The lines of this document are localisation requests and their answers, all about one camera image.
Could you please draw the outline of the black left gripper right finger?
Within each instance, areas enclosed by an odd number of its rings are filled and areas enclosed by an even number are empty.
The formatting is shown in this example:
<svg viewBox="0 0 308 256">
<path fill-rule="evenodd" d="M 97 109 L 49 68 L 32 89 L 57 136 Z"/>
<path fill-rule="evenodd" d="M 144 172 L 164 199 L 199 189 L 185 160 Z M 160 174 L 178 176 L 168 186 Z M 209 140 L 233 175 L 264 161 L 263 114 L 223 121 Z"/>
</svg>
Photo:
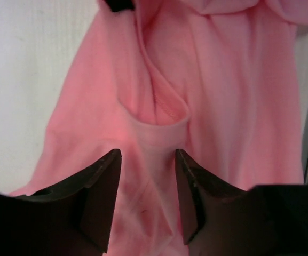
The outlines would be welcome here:
<svg viewBox="0 0 308 256">
<path fill-rule="evenodd" d="M 239 189 L 175 152 L 189 255 L 308 255 L 308 185 Z"/>
</svg>

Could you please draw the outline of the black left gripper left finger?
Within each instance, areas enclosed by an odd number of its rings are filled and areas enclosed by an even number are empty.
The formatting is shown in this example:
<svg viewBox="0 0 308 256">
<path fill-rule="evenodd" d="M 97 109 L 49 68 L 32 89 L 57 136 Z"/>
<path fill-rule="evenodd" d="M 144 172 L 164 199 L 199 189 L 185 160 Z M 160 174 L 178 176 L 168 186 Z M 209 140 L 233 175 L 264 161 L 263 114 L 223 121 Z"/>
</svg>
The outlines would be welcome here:
<svg viewBox="0 0 308 256">
<path fill-rule="evenodd" d="M 85 169 L 32 195 L 0 194 L 0 255 L 107 252 L 121 172 L 113 149 Z"/>
</svg>

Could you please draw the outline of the pink t shirt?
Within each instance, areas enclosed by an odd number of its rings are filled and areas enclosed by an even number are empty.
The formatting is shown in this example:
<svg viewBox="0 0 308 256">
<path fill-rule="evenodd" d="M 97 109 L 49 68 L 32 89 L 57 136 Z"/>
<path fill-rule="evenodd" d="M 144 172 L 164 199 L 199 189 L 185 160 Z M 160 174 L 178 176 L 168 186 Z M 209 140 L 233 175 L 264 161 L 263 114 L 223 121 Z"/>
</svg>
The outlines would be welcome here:
<svg viewBox="0 0 308 256">
<path fill-rule="evenodd" d="M 109 255 L 187 255 L 173 157 L 242 189 L 302 183 L 294 58 L 308 1 L 135 1 L 95 16 L 46 128 L 31 195 L 111 149 Z"/>
</svg>

